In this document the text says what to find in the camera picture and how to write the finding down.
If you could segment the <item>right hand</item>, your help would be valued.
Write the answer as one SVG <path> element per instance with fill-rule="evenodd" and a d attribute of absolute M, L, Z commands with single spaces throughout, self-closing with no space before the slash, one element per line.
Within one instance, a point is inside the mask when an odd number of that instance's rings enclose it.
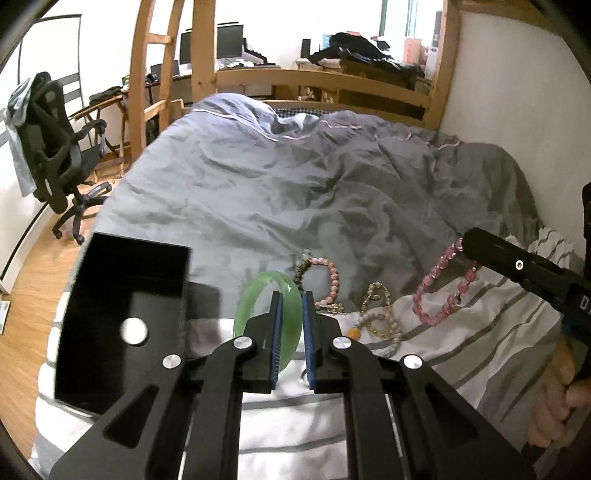
<path fill-rule="evenodd" d="M 547 364 L 528 424 L 527 442 L 547 448 L 564 444 L 566 421 L 577 408 L 590 405 L 590 379 L 575 381 L 577 367 L 569 338 L 561 335 Z"/>

